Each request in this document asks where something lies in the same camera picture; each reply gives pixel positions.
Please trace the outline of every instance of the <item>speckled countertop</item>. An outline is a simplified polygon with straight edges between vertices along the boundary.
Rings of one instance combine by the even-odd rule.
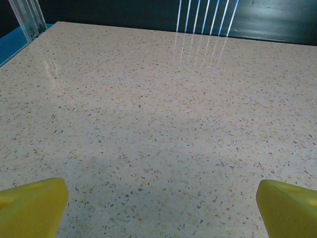
[[[317,47],[59,22],[0,68],[0,189],[62,177],[57,238],[266,238],[317,189]]]

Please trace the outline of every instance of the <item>table surface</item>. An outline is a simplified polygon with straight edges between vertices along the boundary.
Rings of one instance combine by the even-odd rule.
[[[317,189],[317,47],[58,22],[0,68],[0,189],[62,177],[57,238],[266,238]]]

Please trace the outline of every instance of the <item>yellow object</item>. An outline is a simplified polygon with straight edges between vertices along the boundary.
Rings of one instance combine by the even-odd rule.
[[[317,191],[263,180],[257,204],[270,238],[317,238]]]
[[[62,178],[0,191],[0,238],[53,238],[67,199]]]

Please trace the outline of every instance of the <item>blue edge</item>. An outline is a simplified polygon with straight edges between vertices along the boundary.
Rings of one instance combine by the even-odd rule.
[[[21,27],[18,27],[0,39],[0,66],[28,44]]]

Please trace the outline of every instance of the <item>dark wall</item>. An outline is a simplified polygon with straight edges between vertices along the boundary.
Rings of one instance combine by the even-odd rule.
[[[19,23],[8,0],[0,0],[0,38],[14,30]]]
[[[182,0],[179,31],[185,31],[190,0]],[[47,23],[70,21],[176,31],[179,0],[39,0]],[[191,0],[187,32],[203,28],[208,0]],[[210,0],[204,34],[209,34],[218,0]],[[219,0],[212,34],[317,45],[317,0]]]

